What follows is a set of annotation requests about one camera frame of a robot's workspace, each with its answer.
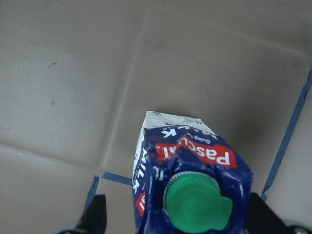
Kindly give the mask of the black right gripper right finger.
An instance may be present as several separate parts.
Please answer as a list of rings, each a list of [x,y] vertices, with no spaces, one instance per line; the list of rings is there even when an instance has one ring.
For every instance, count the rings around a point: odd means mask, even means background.
[[[302,225],[286,225],[257,193],[251,193],[247,215],[249,234],[311,234]]]

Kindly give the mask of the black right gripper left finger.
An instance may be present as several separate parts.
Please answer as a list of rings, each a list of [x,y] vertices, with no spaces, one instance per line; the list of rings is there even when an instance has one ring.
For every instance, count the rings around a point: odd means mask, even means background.
[[[106,195],[95,195],[76,225],[56,234],[104,234],[107,228]]]

